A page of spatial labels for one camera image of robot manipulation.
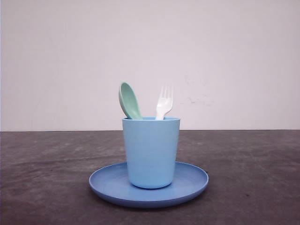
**cup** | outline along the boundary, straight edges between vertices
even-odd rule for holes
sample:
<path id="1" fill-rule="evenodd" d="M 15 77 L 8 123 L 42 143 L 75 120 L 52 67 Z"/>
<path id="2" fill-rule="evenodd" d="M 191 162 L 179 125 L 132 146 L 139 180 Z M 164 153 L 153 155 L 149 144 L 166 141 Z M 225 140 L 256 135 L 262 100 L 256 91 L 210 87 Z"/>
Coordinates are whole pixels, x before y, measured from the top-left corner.
<path id="1" fill-rule="evenodd" d="M 174 177 L 180 119 L 125 118 L 123 135 L 129 181 L 140 188 L 162 188 Z"/>

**mint green spoon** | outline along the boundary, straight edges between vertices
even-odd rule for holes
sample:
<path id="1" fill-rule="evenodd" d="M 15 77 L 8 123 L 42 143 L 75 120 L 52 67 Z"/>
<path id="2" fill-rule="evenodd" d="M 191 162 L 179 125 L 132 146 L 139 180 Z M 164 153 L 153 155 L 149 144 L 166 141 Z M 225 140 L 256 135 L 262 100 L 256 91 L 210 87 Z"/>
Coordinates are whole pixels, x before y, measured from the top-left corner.
<path id="1" fill-rule="evenodd" d="M 129 84 L 123 82 L 119 89 L 119 101 L 125 115 L 132 120 L 142 120 L 135 93 Z"/>

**white fork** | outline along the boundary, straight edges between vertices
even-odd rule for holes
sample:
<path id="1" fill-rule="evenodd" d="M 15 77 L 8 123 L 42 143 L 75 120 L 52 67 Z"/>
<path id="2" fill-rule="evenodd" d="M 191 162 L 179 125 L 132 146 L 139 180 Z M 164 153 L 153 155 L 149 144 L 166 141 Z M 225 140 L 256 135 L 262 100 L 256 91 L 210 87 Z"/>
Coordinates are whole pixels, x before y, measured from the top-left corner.
<path id="1" fill-rule="evenodd" d="M 163 120 L 165 115 L 171 111 L 173 106 L 174 87 L 164 85 L 161 89 L 156 106 L 156 120 Z"/>

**dark gray table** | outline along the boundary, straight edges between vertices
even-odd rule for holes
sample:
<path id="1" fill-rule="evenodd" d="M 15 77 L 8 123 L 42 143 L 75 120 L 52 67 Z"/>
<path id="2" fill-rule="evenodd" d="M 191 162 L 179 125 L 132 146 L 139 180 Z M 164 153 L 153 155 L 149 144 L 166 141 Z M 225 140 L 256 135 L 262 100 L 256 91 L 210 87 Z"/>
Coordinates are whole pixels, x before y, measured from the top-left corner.
<path id="1" fill-rule="evenodd" d="M 300 131 L 180 131 L 177 161 L 210 182 L 169 208 L 125 208 L 90 190 L 93 171 L 123 161 L 121 131 L 2 132 L 1 224 L 300 224 Z"/>

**cup rim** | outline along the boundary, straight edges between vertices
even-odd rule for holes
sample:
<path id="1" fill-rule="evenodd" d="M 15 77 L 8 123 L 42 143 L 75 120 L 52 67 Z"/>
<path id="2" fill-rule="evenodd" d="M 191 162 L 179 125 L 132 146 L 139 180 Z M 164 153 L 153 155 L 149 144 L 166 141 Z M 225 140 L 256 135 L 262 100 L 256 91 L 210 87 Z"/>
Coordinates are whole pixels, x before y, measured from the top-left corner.
<path id="1" fill-rule="evenodd" d="M 122 120 L 125 120 L 125 121 L 127 121 L 127 120 L 131 120 L 131 121 L 156 121 L 156 122 L 180 120 L 180 118 L 178 118 L 178 117 L 168 117 L 168 116 L 165 117 L 165 118 L 167 118 L 166 120 L 155 120 L 154 116 L 143 116 L 142 118 L 143 118 L 142 120 L 133 120 L 133 119 L 130 119 L 130 118 L 126 117 L 126 118 L 123 118 Z"/>

